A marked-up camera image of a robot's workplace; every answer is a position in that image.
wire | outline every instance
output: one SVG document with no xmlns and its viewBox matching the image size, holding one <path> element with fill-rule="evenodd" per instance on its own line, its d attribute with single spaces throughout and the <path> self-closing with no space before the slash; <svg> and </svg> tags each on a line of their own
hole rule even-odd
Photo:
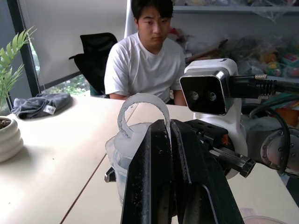
<svg viewBox="0 0 299 224">
<path fill-rule="evenodd" d="M 284 97 L 284 98 L 281 98 L 281 99 L 274 100 L 274 101 L 272 101 L 270 103 L 267 103 L 267 104 L 259 105 L 257 108 L 253 109 L 250 112 L 249 117 L 251 119 L 253 119 L 254 115 L 258 112 L 265 111 L 265 110 L 267 110 L 268 108 L 270 108 L 272 106 L 276 106 L 276 105 L 283 104 L 283 103 L 290 102 L 290 101 L 294 101 L 294 100 L 299 100 L 299 96 L 292 95 L 292 96 L 288 96 L 288 97 Z"/>
<path fill-rule="evenodd" d="M 256 110 L 257 112 L 261 112 L 262 110 L 257 110 L 258 108 L 261 107 L 260 104 L 245 104 L 243 105 L 242 107 L 256 107 Z M 265 108 L 263 107 L 263 110 L 266 111 L 267 113 L 269 114 L 272 114 L 275 116 L 275 118 L 279 121 L 282 129 L 283 129 L 283 134 L 284 134 L 284 139 L 285 139 L 285 144 L 284 144 L 284 155 L 282 157 L 282 160 L 280 162 L 280 165 L 279 165 L 279 169 L 278 169 L 278 174 L 283 174 L 285 172 L 285 169 L 287 167 L 287 164 L 288 164 L 288 161 L 289 161 L 289 156 L 290 156 L 290 148 L 291 148 L 291 134 L 290 134 L 290 131 L 289 131 L 289 127 L 287 125 L 287 123 L 285 122 L 285 120 L 281 117 L 281 115 L 279 113 L 277 113 L 275 110 L 273 110 L 272 108 Z"/>
</svg>

cup handle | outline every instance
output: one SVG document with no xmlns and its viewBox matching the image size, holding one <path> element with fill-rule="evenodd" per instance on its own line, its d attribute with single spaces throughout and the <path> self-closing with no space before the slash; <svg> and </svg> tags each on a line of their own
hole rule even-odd
<svg viewBox="0 0 299 224">
<path fill-rule="evenodd" d="M 170 118 L 169 118 L 169 111 L 164 103 L 159 97 L 149 94 L 149 93 L 137 93 L 131 97 L 129 97 L 122 105 L 120 113 L 118 114 L 117 124 L 120 130 L 125 137 L 131 139 L 133 137 L 134 132 L 131 128 L 128 127 L 126 120 L 125 120 L 125 111 L 133 104 L 137 103 L 150 103 L 155 105 L 165 117 L 165 125 L 170 137 Z"/>
</svg>

white t-shirt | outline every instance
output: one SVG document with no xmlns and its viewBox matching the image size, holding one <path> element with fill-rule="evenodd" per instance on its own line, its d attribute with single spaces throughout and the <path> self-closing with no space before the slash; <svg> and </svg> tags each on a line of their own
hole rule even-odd
<svg viewBox="0 0 299 224">
<path fill-rule="evenodd" d="M 105 73 L 106 94 L 131 96 L 151 93 L 165 103 L 170 89 L 180 90 L 179 78 L 184 75 L 183 49 L 166 39 L 158 55 L 146 50 L 135 33 L 115 44 L 109 54 Z"/>
</svg>

white flower pot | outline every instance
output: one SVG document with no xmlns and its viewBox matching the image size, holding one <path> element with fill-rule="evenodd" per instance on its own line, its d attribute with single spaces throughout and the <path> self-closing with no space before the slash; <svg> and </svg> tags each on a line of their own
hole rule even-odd
<svg viewBox="0 0 299 224">
<path fill-rule="evenodd" d="M 0 129 L 0 162 L 15 156 L 23 147 L 23 139 L 14 119 L 0 117 L 0 120 L 10 120 L 10 124 Z"/>
</svg>

folded towel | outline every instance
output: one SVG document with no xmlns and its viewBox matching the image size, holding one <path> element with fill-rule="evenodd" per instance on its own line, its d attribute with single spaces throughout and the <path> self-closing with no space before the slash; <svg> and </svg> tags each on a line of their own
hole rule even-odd
<svg viewBox="0 0 299 224">
<path fill-rule="evenodd" d="M 71 101 L 71 96 L 68 93 L 37 94 L 36 97 L 29 99 L 14 100 L 14 108 L 12 113 L 16 114 L 20 119 L 39 118 L 47 116 L 50 113 L 45 112 L 47 105 L 55 107 L 55 111 L 60 110 Z"/>
</svg>

